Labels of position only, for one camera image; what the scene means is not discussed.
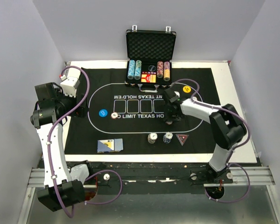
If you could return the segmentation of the yellow round blind button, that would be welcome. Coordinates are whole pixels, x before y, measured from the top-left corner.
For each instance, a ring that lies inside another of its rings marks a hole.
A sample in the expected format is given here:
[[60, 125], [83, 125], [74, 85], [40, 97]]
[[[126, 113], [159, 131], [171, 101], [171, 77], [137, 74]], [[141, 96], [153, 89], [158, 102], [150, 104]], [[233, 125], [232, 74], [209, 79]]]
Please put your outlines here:
[[182, 90], [183, 90], [183, 92], [185, 92], [185, 93], [190, 93], [190, 92], [191, 92], [191, 87], [189, 87], [189, 86], [183, 86]]

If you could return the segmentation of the triangular dealer button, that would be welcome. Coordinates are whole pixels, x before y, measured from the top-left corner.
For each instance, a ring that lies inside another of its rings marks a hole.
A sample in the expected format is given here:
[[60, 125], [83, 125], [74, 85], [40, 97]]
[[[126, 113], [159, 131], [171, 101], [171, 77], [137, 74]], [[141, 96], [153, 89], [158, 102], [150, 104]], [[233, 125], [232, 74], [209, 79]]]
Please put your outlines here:
[[176, 137], [180, 142], [181, 146], [183, 146], [189, 136], [187, 134], [176, 134]]

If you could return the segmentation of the blue round blind button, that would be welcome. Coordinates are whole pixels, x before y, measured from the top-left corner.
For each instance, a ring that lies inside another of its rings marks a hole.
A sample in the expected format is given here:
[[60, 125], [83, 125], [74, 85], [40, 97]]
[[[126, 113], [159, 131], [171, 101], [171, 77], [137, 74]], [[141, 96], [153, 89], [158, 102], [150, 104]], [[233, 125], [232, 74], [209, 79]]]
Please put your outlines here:
[[100, 117], [106, 117], [108, 115], [108, 111], [106, 109], [101, 109], [98, 114]]

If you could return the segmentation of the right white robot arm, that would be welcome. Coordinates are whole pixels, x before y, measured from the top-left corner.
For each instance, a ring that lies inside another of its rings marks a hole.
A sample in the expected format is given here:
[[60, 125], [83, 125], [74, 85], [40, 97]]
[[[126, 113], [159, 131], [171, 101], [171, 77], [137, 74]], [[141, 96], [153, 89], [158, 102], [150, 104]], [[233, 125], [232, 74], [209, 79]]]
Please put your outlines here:
[[219, 106], [203, 103], [193, 96], [181, 98], [178, 92], [170, 88], [163, 92], [162, 98], [165, 102], [166, 123], [192, 116], [210, 124], [216, 145], [204, 176], [211, 183], [220, 180], [234, 150], [240, 146], [240, 141], [248, 132], [245, 121], [231, 104]]

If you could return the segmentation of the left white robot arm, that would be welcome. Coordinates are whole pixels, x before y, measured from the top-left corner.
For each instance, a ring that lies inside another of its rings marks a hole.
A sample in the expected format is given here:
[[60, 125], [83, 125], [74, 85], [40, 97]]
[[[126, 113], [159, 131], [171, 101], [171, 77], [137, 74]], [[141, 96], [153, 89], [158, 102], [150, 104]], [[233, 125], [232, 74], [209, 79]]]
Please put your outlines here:
[[85, 200], [83, 184], [94, 180], [88, 161], [67, 165], [63, 148], [63, 125], [60, 119], [77, 105], [76, 98], [66, 96], [56, 83], [35, 86], [37, 102], [30, 121], [41, 141], [45, 169], [39, 202], [51, 211], [73, 206]]

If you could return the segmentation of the grey white chip stack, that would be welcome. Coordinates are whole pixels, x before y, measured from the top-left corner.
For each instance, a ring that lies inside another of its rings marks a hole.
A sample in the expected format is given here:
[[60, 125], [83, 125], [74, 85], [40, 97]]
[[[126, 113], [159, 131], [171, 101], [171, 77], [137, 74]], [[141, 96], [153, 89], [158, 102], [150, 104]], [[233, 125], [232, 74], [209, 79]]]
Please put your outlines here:
[[158, 135], [157, 133], [150, 133], [147, 137], [147, 141], [150, 143], [150, 144], [154, 144], [156, 142], [158, 138]]

